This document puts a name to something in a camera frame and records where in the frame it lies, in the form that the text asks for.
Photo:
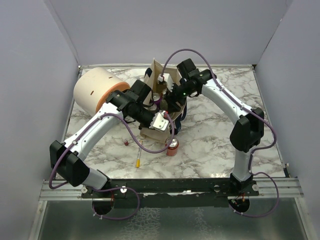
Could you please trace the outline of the yellow white marker pen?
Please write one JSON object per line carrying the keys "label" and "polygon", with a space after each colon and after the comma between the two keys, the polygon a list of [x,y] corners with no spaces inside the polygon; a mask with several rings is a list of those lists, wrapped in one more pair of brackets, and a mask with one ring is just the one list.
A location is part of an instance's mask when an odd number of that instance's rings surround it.
{"label": "yellow white marker pen", "polygon": [[136,167],[136,168],[139,168],[140,165],[141,165],[141,154],[142,154],[142,148],[139,147],[139,148],[138,148],[138,153],[137,153],[136,164],[135,164],[135,167]]}

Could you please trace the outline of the cream canvas tote bag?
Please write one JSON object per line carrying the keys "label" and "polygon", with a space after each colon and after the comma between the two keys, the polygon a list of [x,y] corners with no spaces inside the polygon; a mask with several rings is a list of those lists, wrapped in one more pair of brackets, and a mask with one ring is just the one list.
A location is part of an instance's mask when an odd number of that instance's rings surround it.
{"label": "cream canvas tote bag", "polygon": [[155,59],[147,68],[143,82],[151,88],[151,92],[143,101],[145,108],[155,114],[149,127],[140,126],[140,135],[159,143],[166,143],[172,134],[181,130],[181,121],[187,115],[187,100],[169,105],[166,97],[173,93],[173,88],[181,84],[181,74],[177,68],[163,67]]}

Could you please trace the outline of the purple soda can front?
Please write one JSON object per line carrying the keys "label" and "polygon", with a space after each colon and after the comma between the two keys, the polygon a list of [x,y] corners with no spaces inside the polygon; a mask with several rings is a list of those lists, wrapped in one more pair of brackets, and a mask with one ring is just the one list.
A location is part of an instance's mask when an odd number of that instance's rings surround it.
{"label": "purple soda can front", "polygon": [[158,106],[157,106],[156,104],[153,104],[153,105],[150,106],[148,109],[149,109],[150,111],[152,111],[152,112],[156,112],[156,111],[158,110]]}

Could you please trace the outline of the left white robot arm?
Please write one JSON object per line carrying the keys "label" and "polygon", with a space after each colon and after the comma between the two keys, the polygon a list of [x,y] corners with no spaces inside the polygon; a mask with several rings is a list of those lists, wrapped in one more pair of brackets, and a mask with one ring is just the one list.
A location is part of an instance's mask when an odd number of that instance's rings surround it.
{"label": "left white robot arm", "polygon": [[150,127],[155,114],[148,111],[143,102],[152,89],[143,81],[136,80],[127,90],[112,91],[98,112],[76,134],[63,143],[54,141],[50,147],[49,181],[56,174],[74,187],[85,185],[93,188],[97,196],[106,197],[111,190],[109,178],[102,172],[86,165],[85,159],[99,140],[119,122],[130,117]]}

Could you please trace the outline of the purple soda can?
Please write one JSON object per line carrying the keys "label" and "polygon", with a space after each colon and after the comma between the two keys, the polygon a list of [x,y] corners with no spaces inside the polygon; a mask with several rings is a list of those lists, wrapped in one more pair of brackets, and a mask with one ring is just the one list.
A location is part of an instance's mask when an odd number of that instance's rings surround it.
{"label": "purple soda can", "polygon": [[152,102],[153,102],[154,104],[156,104],[157,106],[159,106],[160,103],[161,103],[161,101],[162,101],[162,95],[161,95],[161,94],[156,93],[156,92],[152,94]]}
{"label": "purple soda can", "polygon": [[158,106],[157,106],[156,104],[153,104],[153,105],[150,106],[148,109],[149,109],[150,111],[152,111],[152,112],[156,112],[156,111],[158,110]]}

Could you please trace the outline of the red soda can front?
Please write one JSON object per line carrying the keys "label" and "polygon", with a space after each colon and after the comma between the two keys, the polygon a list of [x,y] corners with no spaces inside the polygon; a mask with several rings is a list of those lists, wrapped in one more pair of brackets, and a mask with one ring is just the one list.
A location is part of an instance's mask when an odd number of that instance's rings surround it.
{"label": "red soda can front", "polygon": [[171,143],[168,145],[166,149],[166,155],[169,157],[173,157],[177,154],[179,148],[179,141],[177,138],[173,138]]}

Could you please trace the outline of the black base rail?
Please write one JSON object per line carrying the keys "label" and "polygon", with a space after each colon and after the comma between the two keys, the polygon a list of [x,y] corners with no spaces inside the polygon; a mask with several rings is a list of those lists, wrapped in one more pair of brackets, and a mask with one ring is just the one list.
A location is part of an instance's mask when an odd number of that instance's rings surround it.
{"label": "black base rail", "polygon": [[116,209],[227,207],[229,197],[258,196],[257,182],[230,178],[111,179],[102,191],[88,188],[83,199],[112,202]]}

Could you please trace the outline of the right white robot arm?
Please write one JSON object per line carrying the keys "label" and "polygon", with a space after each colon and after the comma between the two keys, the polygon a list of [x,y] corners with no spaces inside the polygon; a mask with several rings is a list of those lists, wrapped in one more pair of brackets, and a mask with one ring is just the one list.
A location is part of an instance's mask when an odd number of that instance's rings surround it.
{"label": "right white robot arm", "polygon": [[191,95],[203,95],[227,115],[233,123],[229,139],[235,149],[229,189],[236,196],[242,195],[248,189],[247,182],[253,178],[252,151],[264,136],[263,110],[253,109],[241,102],[221,84],[211,69],[200,71],[190,58],[181,62],[177,69],[181,75],[180,84],[174,83],[163,71],[157,76],[159,83],[166,84],[167,94],[164,98],[168,109],[175,111],[178,109],[178,103]]}

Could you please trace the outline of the red soda can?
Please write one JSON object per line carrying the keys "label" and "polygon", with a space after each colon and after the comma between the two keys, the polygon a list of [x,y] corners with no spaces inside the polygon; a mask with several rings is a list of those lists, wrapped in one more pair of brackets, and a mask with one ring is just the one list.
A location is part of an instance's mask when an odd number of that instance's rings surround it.
{"label": "red soda can", "polygon": [[162,99],[159,104],[159,109],[169,112],[169,104],[165,99]]}
{"label": "red soda can", "polygon": [[169,157],[173,157],[177,154],[179,148],[179,141],[177,138],[173,138],[171,143],[168,145],[166,149],[166,155]]}

